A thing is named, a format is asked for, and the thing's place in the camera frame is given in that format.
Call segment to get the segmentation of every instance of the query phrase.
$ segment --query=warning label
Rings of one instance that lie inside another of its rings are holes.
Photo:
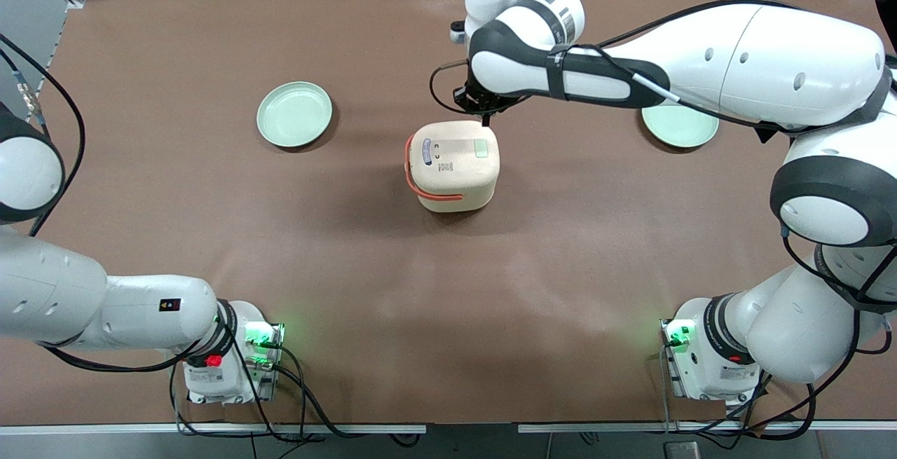
[[[190,382],[217,383],[224,382],[222,369],[196,369],[189,371]]]
[[[720,367],[720,379],[721,380],[747,380],[752,376],[757,375],[757,369],[753,367],[747,366],[721,366]]]

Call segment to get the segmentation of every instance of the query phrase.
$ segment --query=green light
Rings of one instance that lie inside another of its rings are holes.
[[[271,324],[267,322],[253,321],[246,324],[246,340],[253,343],[270,340],[272,332]]]

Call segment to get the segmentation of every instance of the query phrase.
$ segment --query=black cable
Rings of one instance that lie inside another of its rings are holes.
[[[273,427],[271,427],[271,420],[268,419],[268,416],[265,414],[265,409],[262,408],[262,399],[259,397],[259,391],[256,391],[256,385],[252,382],[252,374],[249,372],[249,367],[246,366],[246,363],[244,363],[244,359],[246,359],[246,357],[243,357],[243,352],[240,350],[240,345],[238,345],[237,338],[234,336],[234,332],[231,331],[231,328],[225,327],[224,331],[227,331],[228,337],[231,338],[231,347],[236,350],[237,358],[240,360],[240,366],[243,367],[243,373],[244,375],[246,375],[246,379],[249,380],[249,388],[252,390],[252,397],[253,399],[255,399],[256,408],[257,410],[259,410],[259,415],[261,416],[263,423],[265,423],[266,430],[271,433],[271,436],[275,437],[275,439],[277,439],[278,441],[298,443],[303,445],[307,443],[308,440],[302,439],[302,437],[300,437],[300,439],[298,440],[288,439],[288,437],[283,437],[282,434],[279,434],[275,430],[273,430]]]
[[[86,359],[81,359],[80,357],[75,357],[67,352],[58,350],[55,347],[44,347],[50,354],[54,354],[54,356],[58,357],[58,359],[62,360],[65,364],[69,364],[70,366],[74,366],[77,369],[84,369],[87,371],[99,371],[106,373],[149,373],[153,371],[160,371],[163,369],[169,369],[171,366],[175,366],[179,361],[184,359],[188,359],[188,357],[193,354],[193,347],[196,347],[196,344],[199,343],[199,340],[194,341],[190,344],[189,347],[185,348],[185,350],[177,354],[177,356],[171,357],[171,359],[167,359],[161,363],[150,364],[150,366],[115,366],[115,364],[103,364],[97,363],[94,361],[89,361]]]
[[[292,373],[292,371],[285,369],[279,364],[275,364],[273,369],[281,375],[286,376],[289,380],[291,380],[291,382],[295,383],[295,385],[297,385],[298,388],[300,388],[301,391],[305,393],[305,395],[308,396],[308,402],[310,402],[311,406],[315,409],[317,417],[320,418],[324,426],[327,427],[327,429],[331,433],[333,433],[334,436],[340,437],[341,439],[359,439],[359,437],[367,436],[367,434],[355,434],[340,431],[338,428],[336,428],[336,426],[334,426],[333,422],[331,422],[327,415],[324,413],[324,409],[321,408],[320,403],[317,402],[317,398],[315,397],[314,393],[311,392],[311,389],[308,389],[308,386],[305,385],[305,383],[302,383],[301,380],[299,380],[298,377],[294,373]]]
[[[299,376],[299,381],[301,382],[300,391],[302,393],[302,407],[300,410],[301,417],[299,421],[299,437],[300,439],[302,439],[302,437],[305,436],[305,410],[306,402],[308,402],[308,396],[306,395],[305,391],[305,374],[304,372],[302,372],[302,366],[301,364],[299,364],[298,357],[296,357],[296,355],[292,353],[292,350],[289,350],[289,348],[283,347],[282,345],[276,348],[279,348],[282,352],[286,353],[286,355],[292,360],[292,364],[295,364],[296,374]]]
[[[177,433],[182,434],[185,437],[209,437],[209,439],[253,439],[253,437],[269,437],[270,433],[249,433],[249,434],[234,434],[234,433],[220,433],[220,432],[207,432],[197,430],[192,426],[183,415],[177,410],[177,403],[175,401],[175,393],[174,393],[174,374],[176,367],[173,367],[169,373],[169,401],[171,402],[171,410],[175,412],[175,425],[177,426]],[[183,431],[180,427],[184,426],[189,432]]]
[[[733,411],[728,412],[728,414],[726,414],[726,417],[718,418],[717,420],[712,421],[708,425],[701,427],[698,430],[672,431],[672,433],[674,433],[674,434],[702,434],[702,433],[706,433],[709,430],[712,430],[712,428],[720,426],[720,424],[722,424],[723,422],[731,420],[732,418],[736,418],[737,415],[740,414],[742,411],[750,410],[750,408],[753,407],[753,404],[755,404],[757,402],[757,399],[761,398],[765,394],[765,392],[763,392],[763,391],[765,391],[766,386],[769,385],[769,382],[771,382],[771,381],[772,381],[772,376],[768,376],[766,378],[766,380],[763,380],[763,372],[760,371],[760,377],[759,377],[759,379],[757,379],[757,386],[756,386],[756,388],[754,388],[753,394],[751,395],[751,397],[748,398],[747,401],[744,402],[743,404],[737,406],[737,408],[735,408]]]
[[[832,283],[834,283],[834,285],[836,285],[836,286],[845,287],[845,289],[851,289],[851,287],[848,286],[847,284],[845,284],[843,282],[839,282],[837,280],[833,280],[832,278],[828,278],[827,276],[824,276],[823,274],[818,273],[818,271],[814,270],[814,268],[810,268],[806,263],[804,263],[803,260],[801,260],[801,258],[798,257],[798,255],[795,254],[794,249],[791,248],[791,244],[788,241],[788,230],[783,229],[782,233],[783,233],[782,240],[784,242],[786,251],[788,251],[788,255],[791,255],[791,258],[794,259],[802,268],[804,268],[804,270],[809,271],[811,274],[813,274],[816,277],[823,278],[826,282],[832,281]],[[871,289],[873,284],[875,284],[875,280],[877,280],[878,277],[880,277],[881,274],[884,273],[884,271],[888,268],[888,266],[891,264],[891,262],[895,258],[897,258],[897,247],[894,247],[893,249],[891,249],[891,251],[888,252],[888,254],[886,256],[884,256],[883,260],[881,260],[881,262],[878,263],[878,267],[875,267],[875,270],[873,270],[872,273],[869,274],[869,277],[866,278],[865,282],[863,283],[863,286],[860,289],[853,289],[853,290],[856,290],[856,299],[862,300],[865,298],[865,294],[868,293],[868,290]],[[854,355],[856,353],[858,353],[859,330],[861,330],[861,312],[857,309],[854,309],[854,311],[853,311],[853,334],[851,335],[851,338],[850,338],[850,345],[848,348],[848,353],[842,360],[842,363],[839,364],[838,369],[836,369],[832,373],[832,376],[829,376],[826,379],[826,381],[823,382],[819,386],[819,388],[814,389],[814,391],[810,393],[810,396],[807,396],[807,398],[803,399],[803,401],[798,402],[798,404],[792,406],[788,410],[782,411],[780,414],[776,415],[775,417],[767,418],[766,420],[764,420],[762,422],[759,422],[757,424],[754,424],[753,426],[750,426],[749,429],[750,430],[758,430],[758,428],[763,427],[766,424],[769,424],[769,422],[773,422],[775,420],[778,420],[779,418],[785,417],[789,413],[803,408],[805,405],[808,405],[808,404],[815,405],[817,396],[820,395],[820,393],[823,392],[829,385],[832,385],[832,383],[835,380],[837,380],[838,377],[840,375],[842,375],[842,373],[844,373],[844,370],[847,369],[847,366],[849,366],[850,361],[852,361]]]
[[[71,166],[71,172],[69,172],[68,178],[65,179],[65,184],[62,188],[62,194],[64,195],[65,191],[68,191],[68,186],[71,185],[71,181],[74,179],[74,176],[76,176],[78,170],[81,168],[81,160],[83,160],[84,158],[84,146],[87,142],[87,131],[86,129],[84,129],[84,117],[81,117],[81,111],[79,111],[77,105],[74,104],[74,100],[68,94],[68,91],[65,91],[63,85],[59,83],[59,81],[57,81],[54,76],[50,75],[50,73],[47,72],[47,69],[44,69],[44,67],[41,66],[41,63],[36,62],[33,57],[29,56],[28,53],[20,49],[20,47],[13,43],[13,41],[7,39],[6,35],[0,34],[0,41],[6,44],[10,49],[14,50],[16,54],[27,61],[29,65],[38,70],[38,72],[41,72],[41,75],[45,76],[45,78],[47,78],[47,80],[52,83],[54,88],[57,88],[59,94],[61,94],[62,97],[65,98],[65,102],[68,104],[68,107],[71,109],[71,113],[74,114],[74,118],[78,123],[78,152],[76,154],[76,157],[74,158],[74,164]],[[44,212],[42,216],[34,220],[34,225],[28,232],[29,236],[35,236],[39,231],[41,231],[41,227],[44,226],[44,223],[47,221],[47,217],[50,216],[50,214],[55,209],[55,206],[57,206],[58,204],[59,201],[49,207],[49,209]]]
[[[414,448],[417,446],[417,443],[420,442],[420,434],[414,434],[411,441],[402,441],[399,437],[395,436],[395,434],[390,434],[390,439],[395,443],[395,445],[401,446],[401,448]]]
[[[608,64],[610,64],[612,67],[619,70],[620,72],[625,73],[627,76],[630,76],[631,78],[634,78],[634,76],[640,76],[641,78],[647,79],[648,81],[653,82],[655,85],[657,85],[657,83],[654,82],[654,79],[646,78],[646,76],[642,76],[635,70],[630,69],[630,67],[622,66],[620,63],[618,63],[616,61],[616,59],[614,59],[614,57],[609,55],[603,49],[603,47],[600,45],[582,44],[582,45],[574,45],[571,47],[579,47],[581,49],[595,50],[601,57],[603,57],[603,59],[608,61]],[[675,100],[675,102],[676,102],[676,104],[682,105],[683,107],[688,107],[689,109],[692,109],[693,111],[698,111],[698,112],[701,112],[702,114],[707,114],[708,116],[720,118],[721,120],[729,121],[730,123],[738,124],[740,126],[746,126],[749,128],[753,128],[754,130],[775,130],[775,131],[781,130],[781,127],[779,127],[779,125],[777,125],[777,124],[756,123],[755,121],[745,121],[742,118],[731,117],[726,114],[720,114],[720,112],[717,112],[717,111],[711,111],[711,110],[705,109],[703,107],[699,107],[699,105],[692,104],[691,102],[685,101],[681,98],[679,98],[678,100]]]
[[[12,69],[13,72],[21,72],[22,71],[22,70],[19,70],[19,67],[15,66],[15,63],[13,63],[13,59],[11,57],[9,57],[9,55],[6,54],[5,50],[0,49],[0,57],[2,57],[4,61],[6,61],[6,64],[9,65],[10,69]]]
[[[804,436],[807,433],[807,430],[810,429],[810,425],[813,424],[813,419],[816,418],[816,395],[818,392],[813,388],[813,383],[807,384],[807,393],[809,396],[809,409],[807,410],[807,417],[804,418],[804,421],[800,424],[796,430],[791,431],[791,433],[785,434],[761,434],[756,439],[767,440],[767,441],[785,441],[791,439],[797,439],[798,437]]]
[[[291,449],[287,450],[286,452],[281,453],[281,455],[278,456],[278,459],[283,459],[286,456],[291,455],[291,453],[296,452],[296,450],[299,447],[308,445],[308,443],[310,443],[310,442],[304,442],[304,443],[297,444],[296,446],[292,447]]]
[[[876,350],[863,350],[862,348],[858,348],[858,350],[856,350],[856,353],[867,354],[868,356],[877,356],[878,354],[884,354],[891,349],[892,340],[893,334],[891,334],[891,330],[886,330],[884,332],[884,345],[881,348],[877,348]]]
[[[673,12],[673,14],[668,14],[660,19],[648,22],[646,25],[641,25],[638,26],[638,28],[633,28],[630,31],[625,32],[624,34],[617,35],[616,37],[609,38],[605,41],[600,41],[600,43],[598,43],[598,47],[608,47],[609,45],[619,43],[619,41],[624,41],[627,38],[641,34],[641,32],[646,32],[647,30],[650,30],[652,28],[657,28],[657,26],[660,26],[665,22],[673,21],[673,19],[684,18],[686,15],[695,14],[701,12],[702,10],[718,8],[719,6],[728,6],[732,4],[753,4],[759,6],[776,6],[776,8],[792,8],[797,10],[804,10],[798,8],[798,6],[792,6],[791,4],[786,4],[776,0],[714,0],[712,2],[706,2],[697,6],[690,6],[689,8],[678,10],[676,12]]]
[[[467,115],[471,115],[471,116],[481,116],[481,115],[495,114],[496,112],[507,110],[509,108],[512,108],[514,105],[522,104],[522,102],[525,102],[526,100],[529,99],[529,96],[524,96],[515,102],[510,102],[509,104],[504,105],[503,107],[497,107],[495,109],[490,109],[490,110],[485,110],[485,111],[461,111],[454,107],[449,107],[448,105],[445,104],[445,102],[443,102],[442,100],[439,100],[439,96],[436,95],[436,90],[435,90],[435,88],[433,88],[433,81],[436,79],[436,75],[439,72],[442,72],[442,70],[455,69],[455,67],[460,67],[462,65],[467,65],[467,60],[456,61],[454,63],[448,63],[446,65],[440,65],[440,66],[436,67],[435,70],[433,70],[433,73],[430,74],[430,96],[432,96],[433,100],[435,100],[436,103],[439,104],[439,106],[442,107],[443,109],[455,112],[455,114],[467,114]]]

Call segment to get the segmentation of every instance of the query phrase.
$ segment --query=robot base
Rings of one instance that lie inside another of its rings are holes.
[[[237,348],[231,346],[221,356],[219,366],[194,367],[184,364],[184,378],[188,399],[195,404],[247,404],[255,395],[252,383],[260,401],[269,402],[275,397],[278,373],[271,369],[280,362],[279,348],[264,348],[254,341],[263,341],[281,346],[285,328],[283,324],[269,324],[256,306],[244,301],[232,301],[230,306],[236,313],[237,325],[234,341],[244,359],[240,359]],[[246,379],[246,369],[252,377]]]
[[[756,363],[736,364],[716,353],[704,331],[706,297],[685,302],[671,321],[661,321],[664,341],[686,343],[667,350],[673,393],[690,399],[723,399],[727,407],[747,401],[760,378]]]

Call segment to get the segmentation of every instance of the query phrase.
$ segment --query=light green plate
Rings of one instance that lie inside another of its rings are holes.
[[[659,105],[641,110],[645,126],[657,139],[676,147],[704,145],[720,127],[718,118],[681,105]]]
[[[298,147],[320,137],[333,104],[319,85],[291,82],[278,86],[262,100],[256,122],[265,140],[276,146]]]

